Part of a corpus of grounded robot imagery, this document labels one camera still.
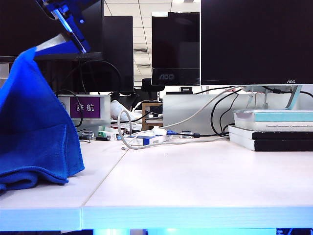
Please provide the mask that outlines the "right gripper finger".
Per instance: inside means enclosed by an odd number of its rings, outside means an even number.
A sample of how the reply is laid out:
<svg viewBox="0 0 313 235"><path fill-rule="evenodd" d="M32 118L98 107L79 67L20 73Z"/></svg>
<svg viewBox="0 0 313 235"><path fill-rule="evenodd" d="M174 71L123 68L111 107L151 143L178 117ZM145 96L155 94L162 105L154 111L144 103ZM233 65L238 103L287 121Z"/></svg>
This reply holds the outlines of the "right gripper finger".
<svg viewBox="0 0 313 235"><path fill-rule="evenodd" d="M58 34L57 36L37 45L36 51L42 51L50 47L58 46L62 43L65 43L66 41L67 41L67 38L63 34Z"/></svg>
<svg viewBox="0 0 313 235"><path fill-rule="evenodd" d="M42 51L36 51L36 55L49 55L49 54L69 54L79 53L79 49L72 41L66 41L58 46L50 47Z"/></svg>

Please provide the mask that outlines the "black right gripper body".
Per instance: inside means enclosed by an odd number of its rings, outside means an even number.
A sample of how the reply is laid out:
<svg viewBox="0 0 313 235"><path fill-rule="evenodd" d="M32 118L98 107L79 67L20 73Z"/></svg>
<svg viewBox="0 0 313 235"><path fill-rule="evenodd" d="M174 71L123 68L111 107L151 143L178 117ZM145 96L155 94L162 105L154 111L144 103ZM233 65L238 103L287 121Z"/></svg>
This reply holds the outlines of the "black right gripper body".
<svg viewBox="0 0 313 235"><path fill-rule="evenodd" d="M63 34L67 41L72 41L79 53L90 51L90 45L78 27L78 24L84 24L86 21L82 11L91 5L90 0L38 0L37 4L49 18L61 23L65 32L60 34Z"/></svg>

